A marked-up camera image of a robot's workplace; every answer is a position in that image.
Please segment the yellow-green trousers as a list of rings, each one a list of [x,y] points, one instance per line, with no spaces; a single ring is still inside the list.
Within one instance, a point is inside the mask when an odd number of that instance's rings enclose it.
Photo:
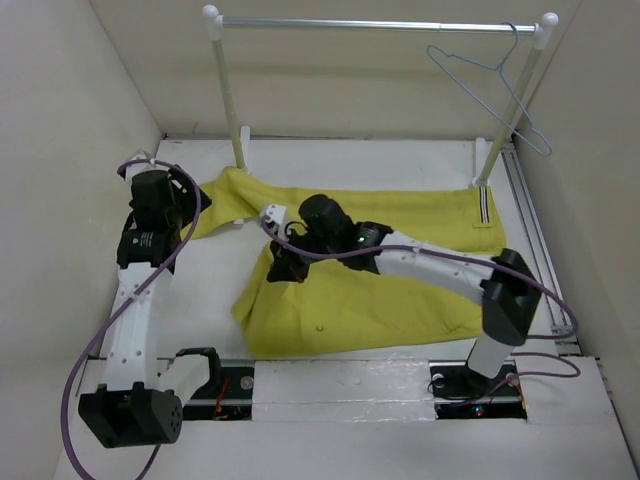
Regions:
[[[355,221],[386,224],[436,246],[495,255],[507,245],[488,187],[323,193]],[[250,258],[253,271],[230,313],[259,359],[455,341],[481,330],[479,306],[419,280],[328,260],[312,265],[303,283],[270,283],[269,249]]]

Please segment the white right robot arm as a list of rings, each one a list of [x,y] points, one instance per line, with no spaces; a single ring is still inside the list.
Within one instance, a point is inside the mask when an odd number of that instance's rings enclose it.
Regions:
[[[409,278],[454,292],[481,309],[481,332],[462,381],[476,394],[497,384],[504,362],[526,342],[541,297],[518,252],[504,249],[486,257],[420,242],[388,225],[355,222],[324,194],[306,199],[298,213],[301,234],[290,229],[283,205],[267,204],[259,214],[272,239],[268,281],[302,283],[311,264],[337,260],[353,271]]]

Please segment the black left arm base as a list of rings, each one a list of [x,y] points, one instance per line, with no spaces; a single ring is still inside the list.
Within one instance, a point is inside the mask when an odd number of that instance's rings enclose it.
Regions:
[[[217,384],[204,385],[183,408],[185,421],[252,419],[255,363],[223,360]]]

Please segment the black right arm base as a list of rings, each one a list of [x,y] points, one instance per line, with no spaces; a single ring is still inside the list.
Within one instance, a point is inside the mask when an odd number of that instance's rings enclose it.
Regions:
[[[427,392],[434,398],[437,420],[527,419],[523,394],[508,382],[517,373],[507,361],[496,378],[486,378],[461,361],[429,363]]]

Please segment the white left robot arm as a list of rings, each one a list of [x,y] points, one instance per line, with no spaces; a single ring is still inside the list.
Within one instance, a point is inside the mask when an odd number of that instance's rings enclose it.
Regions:
[[[159,325],[177,256],[212,201],[179,166],[136,152],[118,169],[130,187],[130,213],[116,253],[118,289],[101,383],[81,395],[78,413],[108,449],[173,444],[196,393],[224,386],[216,350],[180,350],[157,369]]]

